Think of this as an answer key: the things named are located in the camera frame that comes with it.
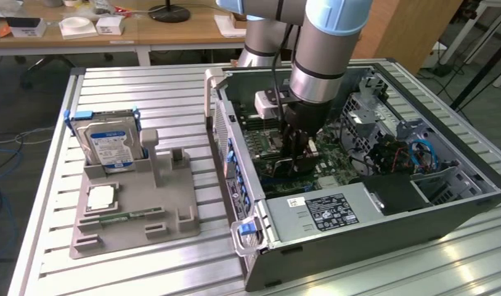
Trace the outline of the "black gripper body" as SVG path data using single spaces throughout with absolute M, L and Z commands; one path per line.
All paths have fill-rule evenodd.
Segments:
M 330 111 L 330 102 L 313 104 L 305 101 L 287 103 L 285 109 L 286 124 L 307 136 L 314 136 L 322 128 Z

